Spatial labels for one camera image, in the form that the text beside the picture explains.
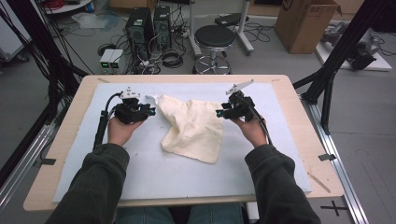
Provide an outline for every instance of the white paper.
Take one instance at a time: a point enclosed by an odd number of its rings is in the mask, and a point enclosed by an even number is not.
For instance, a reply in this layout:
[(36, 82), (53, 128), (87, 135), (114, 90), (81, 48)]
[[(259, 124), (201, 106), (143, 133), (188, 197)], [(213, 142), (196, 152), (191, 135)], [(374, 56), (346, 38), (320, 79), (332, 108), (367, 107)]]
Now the white paper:
[[(89, 108), (79, 127), (76, 140), (70, 149), (54, 202), (59, 202), (67, 192), (71, 180), (81, 167), (86, 154), (92, 151), (100, 112), (105, 109), (108, 98), (128, 86), (145, 95), (167, 94), (181, 101), (190, 99), (226, 103), (233, 83), (107, 83), (98, 85)], [(308, 176), (291, 137), (283, 112), (277, 102), (271, 84), (253, 83), (243, 93), (250, 96), (256, 109), (267, 122), (274, 146), (295, 161), (295, 179), (303, 191), (312, 191)], [(151, 99), (141, 97), (140, 103)], [(121, 103), (114, 98), (109, 108)], [(245, 156), (253, 146), (230, 120), (223, 121), (224, 135), (219, 160), (208, 164), (178, 156), (162, 150), (161, 141), (171, 125), (157, 110), (149, 117), (125, 144), (131, 160), (127, 169), (122, 200), (170, 199), (186, 197), (241, 196), (255, 194)]]

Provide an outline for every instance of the towel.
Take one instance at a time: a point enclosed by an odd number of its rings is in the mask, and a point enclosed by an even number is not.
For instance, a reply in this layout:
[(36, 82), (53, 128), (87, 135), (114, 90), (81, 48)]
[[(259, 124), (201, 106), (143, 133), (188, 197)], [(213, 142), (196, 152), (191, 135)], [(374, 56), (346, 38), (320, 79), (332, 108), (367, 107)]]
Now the towel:
[(172, 124), (161, 141), (163, 150), (198, 161), (217, 162), (223, 136), (222, 119), (216, 116), (216, 110), (222, 109), (220, 103), (182, 102), (163, 95), (158, 107)]

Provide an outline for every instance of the cardboard box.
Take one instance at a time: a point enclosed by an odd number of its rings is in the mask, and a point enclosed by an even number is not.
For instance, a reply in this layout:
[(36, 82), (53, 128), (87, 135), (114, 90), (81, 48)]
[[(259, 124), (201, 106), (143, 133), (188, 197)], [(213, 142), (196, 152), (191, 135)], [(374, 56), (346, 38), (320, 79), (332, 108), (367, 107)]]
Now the cardboard box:
[(343, 14), (355, 14), (363, 4), (364, 0), (335, 0), (341, 7)]
[(153, 12), (156, 6), (157, 0), (110, 0), (110, 7), (113, 8), (149, 7)]
[(250, 3), (248, 8), (248, 15), (254, 16), (273, 16), (276, 17), (279, 14), (280, 6), (269, 6), (262, 4)]
[(338, 8), (333, 0), (284, 0), (276, 34), (289, 53), (313, 53)]

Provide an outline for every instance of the desk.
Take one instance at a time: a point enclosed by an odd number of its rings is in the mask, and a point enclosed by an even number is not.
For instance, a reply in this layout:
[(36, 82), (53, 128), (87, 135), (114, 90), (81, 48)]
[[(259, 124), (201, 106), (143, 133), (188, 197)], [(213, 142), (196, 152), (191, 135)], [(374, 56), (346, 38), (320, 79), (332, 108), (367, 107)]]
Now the desk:
[[(25, 202), (24, 209), (28, 211), (53, 210), (56, 203), (52, 197), (57, 188), (58, 181), (63, 169), (64, 160), (68, 150), (72, 146), (78, 126), (87, 110), (96, 86), (99, 83), (211, 83), (232, 82), (240, 83), (247, 79), (255, 82), (271, 83), (278, 102), (284, 112), (285, 120), (290, 127), (291, 135), (299, 150), (305, 170), (309, 173), (309, 180), (313, 191), (307, 193), (308, 198), (339, 197), (343, 195), (343, 188), (338, 176), (335, 174), (329, 161), (320, 161), (318, 155), (324, 154), (317, 134), (306, 115), (301, 102), (286, 76), (264, 75), (234, 75), (234, 76), (89, 76), (85, 77), (78, 89), (73, 103), (70, 105), (64, 122), (55, 137), (47, 158), (56, 159), (53, 166), (42, 166), (35, 183), (33, 184)], [(119, 206), (145, 206), (161, 204), (189, 204), (189, 203), (225, 203), (225, 202), (252, 202), (255, 196), (244, 197), (210, 197), (210, 198), (186, 198), (166, 200), (139, 200), (123, 201)]]
[(68, 11), (71, 11), (71, 10), (78, 9), (80, 7), (85, 7), (85, 6), (87, 6), (88, 4), (91, 4), (91, 3), (92, 3), (92, 0), (81, 0), (79, 2), (79, 4), (76, 4), (76, 5), (64, 5), (63, 7), (60, 7), (58, 9), (46, 8), (46, 12), (48, 14), (64, 13), (64, 12), (68, 12)]

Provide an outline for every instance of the human hand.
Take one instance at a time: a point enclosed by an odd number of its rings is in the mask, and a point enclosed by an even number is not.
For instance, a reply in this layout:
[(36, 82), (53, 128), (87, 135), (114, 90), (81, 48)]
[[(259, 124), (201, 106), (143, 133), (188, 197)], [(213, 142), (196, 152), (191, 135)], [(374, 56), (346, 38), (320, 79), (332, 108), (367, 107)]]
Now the human hand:
[(138, 121), (132, 124), (125, 124), (116, 117), (110, 119), (107, 124), (107, 142), (122, 147), (131, 138), (134, 130), (136, 130), (143, 122), (144, 121)]
[(231, 121), (238, 125), (242, 134), (254, 147), (268, 144), (267, 136), (256, 117), (253, 117), (249, 122), (242, 121), (241, 119), (231, 119)]

